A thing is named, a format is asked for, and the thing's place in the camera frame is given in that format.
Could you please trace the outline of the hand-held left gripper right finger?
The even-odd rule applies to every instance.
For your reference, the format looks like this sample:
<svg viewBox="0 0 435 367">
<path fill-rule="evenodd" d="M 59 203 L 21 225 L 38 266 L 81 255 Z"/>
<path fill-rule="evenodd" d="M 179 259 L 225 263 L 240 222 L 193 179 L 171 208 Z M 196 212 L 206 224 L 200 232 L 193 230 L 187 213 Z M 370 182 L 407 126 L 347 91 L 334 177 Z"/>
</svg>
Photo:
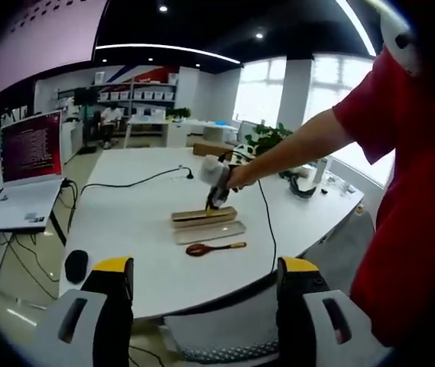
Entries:
<svg viewBox="0 0 435 367">
<path fill-rule="evenodd" d="M 276 323 L 282 366 L 373 366 L 375 338 L 366 314 L 331 290 L 319 268 L 278 259 Z"/>
</svg>

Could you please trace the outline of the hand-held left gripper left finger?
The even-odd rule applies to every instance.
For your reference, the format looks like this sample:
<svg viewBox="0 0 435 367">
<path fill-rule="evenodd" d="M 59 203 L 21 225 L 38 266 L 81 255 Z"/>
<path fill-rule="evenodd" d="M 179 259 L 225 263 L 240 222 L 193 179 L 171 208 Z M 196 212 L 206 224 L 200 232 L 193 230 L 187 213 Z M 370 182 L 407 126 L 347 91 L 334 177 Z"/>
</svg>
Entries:
<svg viewBox="0 0 435 367">
<path fill-rule="evenodd" d="M 134 259 L 95 265 L 80 289 L 59 297 L 34 333 L 37 366 L 128 366 Z"/>
</svg>

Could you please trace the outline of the person's right hand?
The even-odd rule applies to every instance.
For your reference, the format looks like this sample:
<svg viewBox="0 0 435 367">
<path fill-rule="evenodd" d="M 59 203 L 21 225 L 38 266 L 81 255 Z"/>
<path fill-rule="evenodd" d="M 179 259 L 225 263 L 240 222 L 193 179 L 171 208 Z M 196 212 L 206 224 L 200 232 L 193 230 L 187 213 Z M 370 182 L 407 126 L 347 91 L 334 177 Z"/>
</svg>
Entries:
<svg viewBox="0 0 435 367">
<path fill-rule="evenodd" d="M 258 179 L 249 165 L 236 166 L 229 172 L 226 188 L 238 192 L 244 187 L 251 186 Z"/>
</svg>

